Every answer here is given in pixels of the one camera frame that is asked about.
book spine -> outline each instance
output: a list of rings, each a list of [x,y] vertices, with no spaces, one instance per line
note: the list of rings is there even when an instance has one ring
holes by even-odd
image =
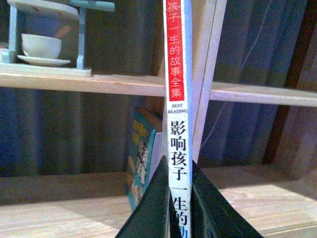
[[[190,0],[163,0],[168,180],[182,237],[191,237],[192,19]]]

light wood shelf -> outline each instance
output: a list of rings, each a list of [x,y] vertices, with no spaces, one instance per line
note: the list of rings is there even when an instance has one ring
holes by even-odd
[[[303,180],[274,166],[203,170],[265,238],[316,237],[317,194]],[[125,173],[0,178],[1,237],[112,238],[131,214],[125,184]]]
[[[93,74],[91,77],[0,72],[0,87],[165,95],[165,81],[156,76]],[[210,100],[317,107],[317,93],[232,83],[212,83]]]

saucer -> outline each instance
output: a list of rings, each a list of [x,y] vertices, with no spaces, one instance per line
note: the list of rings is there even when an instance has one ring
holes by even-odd
[[[61,67],[65,64],[70,63],[70,60],[64,59],[46,59],[46,58],[37,58],[37,57],[29,57],[18,55],[18,58],[28,62],[31,65],[36,66],[46,66],[46,67]]]

bookshelf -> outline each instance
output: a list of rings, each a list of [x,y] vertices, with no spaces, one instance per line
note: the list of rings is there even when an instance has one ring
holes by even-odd
[[[202,48],[198,48],[194,55],[197,67],[202,65],[201,62],[207,62],[209,66],[209,72],[199,68],[194,75],[198,78],[196,82],[200,82],[200,90],[207,89],[202,109],[197,111],[204,111],[209,100],[317,107],[317,93],[211,83],[222,22],[213,25],[209,12],[216,11],[219,17],[215,19],[221,21],[225,1],[201,0],[196,3],[199,4],[194,6],[194,12],[205,10],[201,14],[202,19],[200,15],[198,17],[201,25],[195,23],[195,30],[199,29],[199,32],[194,35],[199,37],[194,42],[211,41],[211,44],[201,44]],[[156,97],[165,94],[164,79],[158,76],[93,72],[91,77],[76,77],[18,73],[5,67],[0,72],[0,87]],[[232,206],[264,237],[316,236],[316,173],[301,180],[291,180],[274,165],[210,168],[204,169],[204,172]],[[125,173],[0,178],[0,189],[3,191],[0,197],[3,205],[0,206],[0,234],[3,237],[26,234],[29,237],[111,238],[131,213],[125,192]]]

cable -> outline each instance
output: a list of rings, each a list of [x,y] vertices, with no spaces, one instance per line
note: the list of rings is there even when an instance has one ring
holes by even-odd
[[[223,103],[223,105],[222,105],[222,107],[221,107],[221,109],[220,109],[220,111],[219,111],[219,113],[218,113],[218,115],[217,115],[216,121],[214,122],[214,124],[213,124],[213,126],[212,126],[211,131],[209,132],[207,138],[205,139],[205,141],[203,142],[203,144],[201,145],[200,148],[202,148],[202,147],[207,143],[207,141],[209,140],[209,138],[210,138],[210,136],[211,136],[211,134],[212,134],[212,132],[213,132],[213,130],[214,130],[216,124],[217,124],[217,121],[218,121],[218,119],[219,119],[219,117],[220,117],[220,115],[221,115],[221,112],[222,112],[222,110],[224,109],[224,106],[225,106],[226,104],[227,104],[227,102],[224,102],[224,103]]]
[[[263,28],[263,25],[264,25],[264,22],[265,22],[265,19],[266,19],[268,10],[269,10],[269,8],[271,7],[272,2],[273,2],[273,0],[270,0],[269,3],[268,3],[268,5],[267,5],[267,8],[266,8],[265,13],[264,13],[264,17],[263,17],[263,19],[262,19],[261,26],[260,26],[259,31],[258,31],[258,34],[257,34],[257,37],[256,37],[255,41],[253,42],[253,44],[252,44],[252,46],[251,46],[249,52],[247,53],[247,55],[246,55],[246,57],[245,57],[245,59],[244,59],[242,65],[241,65],[241,67],[240,67],[239,74],[237,75],[236,79],[240,77],[240,74],[241,74],[241,72],[242,72],[242,70],[243,70],[243,68],[244,68],[244,66],[245,66],[245,64],[246,64],[246,62],[247,62],[247,60],[248,60],[248,58],[249,58],[249,56],[250,56],[250,54],[251,54],[253,48],[254,48],[254,46],[255,46],[255,45],[257,44],[257,42],[258,42],[258,39],[259,39],[260,34],[261,34],[261,32],[262,32],[262,28]]]
[[[238,78],[240,77],[240,74],[241,74],[241,72],[242,72],[242,70],[243,70],[243,68],[244,68],[244,66],[245,66],[245,64],[246,64],[246,62],[247,62],[247,60],[248,60],[248,58],[249,58],[249,56],[250,56],[250,54],[251,54],[253,48],[254,48],[254,46],[257,44],[257,42],[258,42],[258,40],[259,40],[260,34],[261,34],[261,32],[262,32],[263,25],[264,25],[264,22],[265,22],[267,13],[268,13],[268,10],[269,10],[269,8],[271,7],[272,2],[273,2],[273,0],[270,0],[269,3],[268,3],[268,5],[267,5],[267,7],[266,7],[266,10],[265,10],[265,13],[264,13],[264,17],[263,17],[263,19],[262,19],[262,23],[261,23],[261,25],[260,25],[260,28],[259,28],[257,37],[256,37],[256,39],[254,40],[254,42],[253,42],[253,44],[252,44],[252,46],[251,46],[249,52],[247,53],[247,55],[246,55],[246,57],[245,57],[245,59],[244,59],[242,65],[241,65],[241,67],[240,67],[239,73],[238,73],[238,75],[237,75],[237,77],[236,77],[235,79],[238,79]],[[221,109],[220,109],[220,111],[219,111],[219,113],[218,113],[218,115],[217,115],[216,121],[214,122],[214,124],[213,124],[213,126],[212,126],[212,129],[211,129],[211,131],[209,132],[207,138],[206,138],[206,139],[204,140],[204,142],[202,143],[200,149],[202,149],[202,147],[203,147],[203,146],[207,143],[207,141],[209,140],[209,138],[210,138],[210,136],[211,136],[211,134],[212,134],[212,132],[213,132],[213,130],[214,130],[214,128],[215,128],[217,122],[218,122],[218,119],[219,119],[219,117],[220,117],[220,115],[221,115],[221,113],[222,113],[222,110],[223,110],[223,108],[224,108],[224,106],[225,106],[226,104],[227,104],[227,102],[224,102],[224,104],[222,105],[222,107],[221,107]]]

